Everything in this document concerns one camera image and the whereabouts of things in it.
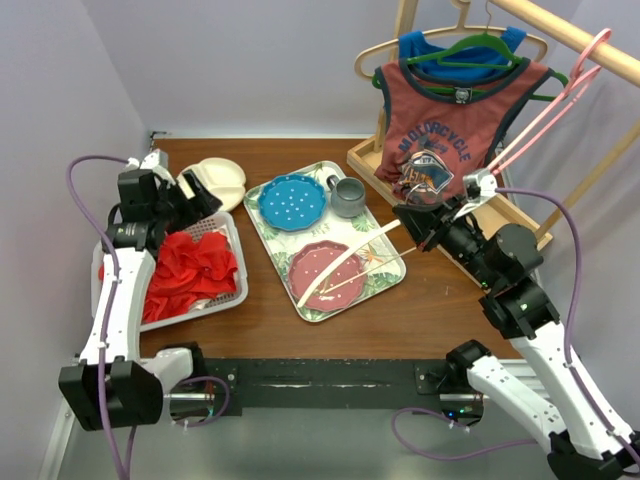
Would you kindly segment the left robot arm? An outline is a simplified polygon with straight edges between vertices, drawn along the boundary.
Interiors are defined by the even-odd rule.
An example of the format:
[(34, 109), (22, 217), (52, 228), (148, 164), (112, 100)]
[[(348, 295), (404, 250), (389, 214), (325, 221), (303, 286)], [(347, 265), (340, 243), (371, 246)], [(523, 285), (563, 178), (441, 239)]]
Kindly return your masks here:
[(155, 424), (176, 385), (200, 390), (207, 368), (194, 342), (169, 346), (142, 361), (140, 327), (147, 290), (165, 238), (216, 213), (222, 203), (192, 172), (193, 195), (151, 169), (118, 176), (120, 201), (99, 227), (103, 280), (90, 337), (77, 365), (61, 369), (58, 385), (81, 427), (99, 431)]

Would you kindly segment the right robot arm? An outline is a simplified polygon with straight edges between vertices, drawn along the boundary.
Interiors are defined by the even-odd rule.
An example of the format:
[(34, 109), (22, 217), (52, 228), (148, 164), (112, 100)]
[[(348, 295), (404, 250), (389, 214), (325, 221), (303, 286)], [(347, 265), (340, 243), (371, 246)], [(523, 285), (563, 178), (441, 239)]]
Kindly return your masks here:
[(597, 390), (567, 341), (567, 323), (531, 273), (543, 262), (534, 233), (507, 223), (485, 238), (461, 198), (440, 206), (397, 204), (392, 211), (418, 250), (440, 246), (484, 291), (489, 323), (523, 357), (545, 392), (509, 373), (470, 340), (451, 350), (440, 389), (471, 389), (494, 401), (542, 448), (559, 479), (620, 479), (639, 463), (639, 433)]

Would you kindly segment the red tank top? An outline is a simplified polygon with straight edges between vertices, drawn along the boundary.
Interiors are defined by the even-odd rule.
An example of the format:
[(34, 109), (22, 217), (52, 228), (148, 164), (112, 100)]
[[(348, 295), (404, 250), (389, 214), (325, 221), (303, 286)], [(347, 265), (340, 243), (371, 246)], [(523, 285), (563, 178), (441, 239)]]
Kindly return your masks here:
[(195, 241), (173, 233), (159, 256), (135, 244), (94, 249), (91, 271), (93, 334), (104, 317), (108, 331), (119, 326), (142, 332), (228, 310), (246, 295), (233, 241), (207, 232)]

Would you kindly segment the cream wooden hanger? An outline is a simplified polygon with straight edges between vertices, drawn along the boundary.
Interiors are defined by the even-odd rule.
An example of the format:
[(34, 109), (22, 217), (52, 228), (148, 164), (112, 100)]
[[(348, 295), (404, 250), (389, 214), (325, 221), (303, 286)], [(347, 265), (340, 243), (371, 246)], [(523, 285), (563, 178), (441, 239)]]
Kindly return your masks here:
[[(344, 251), (338, 257), (336, 257), (328, 266), (325, 267), (324, 270), (322, 270), (316, 276), (316, 278), (311, 282), (311, 284), (306, 288), (304, 293), (300, 296), (296, 306), (298, 308), (303, 307), (307, 303), (309, 298), (320, 287), (320, 285), (323, 284), (324, 281), (326, 279), (328, 279), (336, 269), (338, 269), (344, 262), (346, 262), (358, 250), (360, 250), (362, 247), (364, 247), (366, 244), (369, 244), (370, 242), (372, 242), (376, 238), (378, 238), (380, 236), (385, 236), (388, 232), (390, 232), (391, 230), (393, 230), (393, 229), (395, 229), (395, 228), (397, 228), (397, 227), (399, 227), (401, 225), (402, 225), (401, 221), (399, 219), (395, 219), (395, 220), (385, 224), (384, 226), (379, 227), (377, 230), (370, 231), (365, 237), (362, 237), (357, 244), (351, 245), (346, 251)], [(392, 256), (388, 257), (385, 261), (380, 263), (379, 265), (376, 265), (375, 267), (371, 267), (368, 270), (363, 271), (361, 274), (358, 274), (358, 275), (356, 275), (356, 276), (354, 276), (352, 278), (349, 278), (349, 279), (346, 279), (346, 280), (342, 281), (341, 283), (339, 283), (337, 285), (334, 285), (333, 287), (331, 287), (331, 288), (329, 288), (327, 290), (327, 293), (332, 292), (335, 289), (341, 288), (343, 285), (348, 284), (352, 280), (355, 280), (357, 278), (360, 278), (361, 276), (367, 275), (369, 272), (373, 272), (376, 269), (378, 269), (379, 267), (381, 267), (383, 265), (386, 265), (389, 262), (395, 261), (396, 259), (402, 258), (404, 255), (406, 255), (408, 253), (411, 253), (411, 252), (413, 252), (415, 250), (416, 250), (416, 247), (411, 247), (410, 249), (408, 249), (408, 250), (406, 250), (406, 251), (404, 251), (402, 253), (397, 253), (395, 255), (392, 255)]]

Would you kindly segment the white tank top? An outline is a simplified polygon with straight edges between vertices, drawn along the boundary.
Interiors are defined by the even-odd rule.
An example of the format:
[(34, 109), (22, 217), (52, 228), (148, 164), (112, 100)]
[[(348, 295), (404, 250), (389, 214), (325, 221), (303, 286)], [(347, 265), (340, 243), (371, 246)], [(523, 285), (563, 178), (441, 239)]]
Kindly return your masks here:
[(240, 302), (241, 282), (246, 278), (237, 229), (229, 215), (214, 215), (190, 231), (193, 271), (189, 293), (194, 301), (189, 311), (212, 313), (232, 308)]

